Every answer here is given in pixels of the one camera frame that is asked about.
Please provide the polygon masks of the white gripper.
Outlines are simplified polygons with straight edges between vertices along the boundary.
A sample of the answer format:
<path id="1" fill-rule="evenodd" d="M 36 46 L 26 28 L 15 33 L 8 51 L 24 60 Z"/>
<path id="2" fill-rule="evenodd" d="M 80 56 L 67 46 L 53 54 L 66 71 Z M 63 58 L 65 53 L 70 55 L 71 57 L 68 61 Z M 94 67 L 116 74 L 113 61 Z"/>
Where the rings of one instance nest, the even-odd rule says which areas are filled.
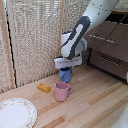
<path id="1" fill-rule="evenodd" d="M 74 57 L 72 60 L 66 60 L 63 57 L 59 57 L 54 59 L 54 63 L 56 69 L 74 67 L 82 64 L 82 57 L 81 56 Z"/>

